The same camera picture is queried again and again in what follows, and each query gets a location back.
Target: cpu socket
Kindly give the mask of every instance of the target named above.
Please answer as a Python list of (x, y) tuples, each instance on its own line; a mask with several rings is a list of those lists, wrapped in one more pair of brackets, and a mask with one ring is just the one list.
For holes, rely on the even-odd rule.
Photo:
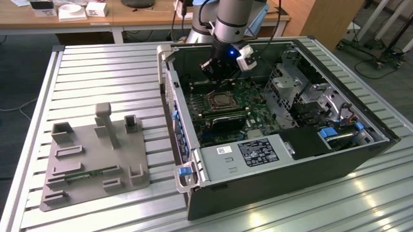
[(237, 109), (238, 105), (232, 92), (212, 93), (208, 96), (208, 101), (213, 111)]

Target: motherboard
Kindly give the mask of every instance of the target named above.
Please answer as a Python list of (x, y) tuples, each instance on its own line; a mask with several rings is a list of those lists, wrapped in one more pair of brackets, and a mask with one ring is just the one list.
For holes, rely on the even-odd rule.
[(191, 90), (186, 102), (201, 147), (278, 132), (280, 125), (266, 106), (262, 85), (248, 80), (230, 80), (213, 90), (205, 91), (202, 87)]

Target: white box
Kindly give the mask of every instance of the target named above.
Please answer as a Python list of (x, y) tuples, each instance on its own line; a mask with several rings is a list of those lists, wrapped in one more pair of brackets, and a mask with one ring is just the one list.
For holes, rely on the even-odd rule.
[(69, 22), (69, 21), (79, 21), (79, 20), (87, 20), (85, 8), (82, 7), (81, 11), (74, 13), (67, 13), (65, 11), (59, 11), (59, 21), (60, 22)]
[(95, 17), (106, 17), (109, 7), (105, 2), (90, 2), (86, 7), (86, 14)]
[(42, 10), (34, 9), (34, 12), (35, 12), (36, 17), (58, 16), (58, 12), (54, 8), (52, 9), (42, 9)]
[(353, 41), (359, 31), (360, 31), (360, 26), (356, 23), (351, 23), (347, 33), (344, 34), (341, 39), (347, 39), (348, 41)]

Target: side panel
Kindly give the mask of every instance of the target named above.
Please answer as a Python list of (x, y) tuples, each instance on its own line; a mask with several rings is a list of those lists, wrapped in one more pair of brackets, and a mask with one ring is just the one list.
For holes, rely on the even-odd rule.
[(187, 219), (195, 220), (344, 177), (392, 146), (392, 142), (384, 142), (218, 186), (195, 189), (189, 199)]

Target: paper on desk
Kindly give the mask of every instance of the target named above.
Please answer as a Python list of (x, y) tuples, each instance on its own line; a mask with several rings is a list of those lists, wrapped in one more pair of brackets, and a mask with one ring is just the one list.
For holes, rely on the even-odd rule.
[(27, 6), (31, 3), (27, 0), (11, 0), (16, 6)]

